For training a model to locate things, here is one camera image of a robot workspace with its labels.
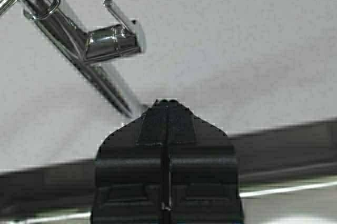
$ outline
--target faucet body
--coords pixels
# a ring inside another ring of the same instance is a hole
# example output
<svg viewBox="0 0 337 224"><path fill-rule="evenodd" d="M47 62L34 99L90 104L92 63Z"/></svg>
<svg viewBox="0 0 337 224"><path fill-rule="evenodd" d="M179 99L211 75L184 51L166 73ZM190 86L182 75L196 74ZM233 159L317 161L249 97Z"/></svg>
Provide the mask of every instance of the faucet body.
<svg viewBox="0 0 337 224"><path fill-rule="evenodd" d="M139 22L125 20L112 0L105 6L132 29L122 22L88 32L66 0L0 0L0 14L16 1L23 5L24 16L119 112L135 118L146 109L111 64L112 59L145 51L145 36Z"/></svg>

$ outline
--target chrome faucet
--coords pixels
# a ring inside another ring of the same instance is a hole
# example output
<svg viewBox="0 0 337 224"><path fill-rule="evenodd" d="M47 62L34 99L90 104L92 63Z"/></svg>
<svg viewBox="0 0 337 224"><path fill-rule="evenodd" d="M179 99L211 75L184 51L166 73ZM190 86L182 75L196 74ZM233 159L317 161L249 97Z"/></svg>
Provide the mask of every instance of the chrome faucet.
<svg viewBox="0 0 337 224"><path fill-rule="evenodd" d="M138 21L129 20L112 0L103 5L119 24L87 31L65 0L0 0L0 16L16 2L24 16L58 48L123 115L136 118L142 105L111 60L145 52L145 35Z"/></svg>

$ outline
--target faucet handle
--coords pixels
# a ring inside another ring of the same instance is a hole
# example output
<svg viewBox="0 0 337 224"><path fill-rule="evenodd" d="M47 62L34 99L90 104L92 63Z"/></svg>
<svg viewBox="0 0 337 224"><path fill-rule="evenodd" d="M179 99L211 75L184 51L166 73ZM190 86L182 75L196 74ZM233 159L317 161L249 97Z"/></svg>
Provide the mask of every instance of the faucet handle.
<svg viewBox="0 0 337 224"><path fill-rule="evenodd" d="M124 28L126 28L130 33L135 35L134 24L113 2L113 0L104 0L103 5L113 15L113 17L115 17L115 19L123 25Z"/></svg>
<svg viewBox="0 0 337 224"><path fill-rule="evenodd" d="M145 34L140 23L126 17L112 0L104 0L103 5L119 24L89 32L83 60L87 64L102 63L145 52Z"/></svg>
<svg viewBox="0 0 337 224"><path fill-rule="evenodd" d="M129 31L131 34L135 35L137 38L137 43L140 47L140 52L145 52L146 42L145 42L145 33L140 23L137 21L131 21L114 3L113 0L104 0L103 5L111 13L111 15L122 24L122 26Z"/></svg>

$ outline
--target black plastic object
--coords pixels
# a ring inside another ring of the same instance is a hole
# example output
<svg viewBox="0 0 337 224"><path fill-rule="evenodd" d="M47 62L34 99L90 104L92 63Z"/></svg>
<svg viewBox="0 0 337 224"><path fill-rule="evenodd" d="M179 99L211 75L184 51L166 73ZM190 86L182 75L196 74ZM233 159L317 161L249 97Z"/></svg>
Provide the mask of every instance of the black plastic object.
<svg viewBox="0 0 337 224"><path fill-rule="evenodd" d="M103 142L92 224L243 223L234 148L177 101L156 101Z"/></svg>

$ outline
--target white surface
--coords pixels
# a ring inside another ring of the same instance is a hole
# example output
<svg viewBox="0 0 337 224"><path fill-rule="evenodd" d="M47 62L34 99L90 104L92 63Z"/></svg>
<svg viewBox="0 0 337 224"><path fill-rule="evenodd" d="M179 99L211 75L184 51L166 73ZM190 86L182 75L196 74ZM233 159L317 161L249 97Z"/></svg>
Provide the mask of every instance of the white surface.
<svg viewBox="0 0 337 224"><path fill-rule="evenodd" d="M89 29L114 21L102 0L67 1ZM177 98L230 135L336 116L337 0L115 1L147 35L145 55L115 62L142 102ZM94 157L128 121L19 5L0 21L0 172ZM320 223L336 223L336 199L322 193L321 200L331 199L322 208L305 208L309 196L294 197L294 205L289 198L250 199L248 223L311 223L314 209L327 209ZM298 204L298 215L287 212ZM283 219L273 222L272 212Z"/></svg>

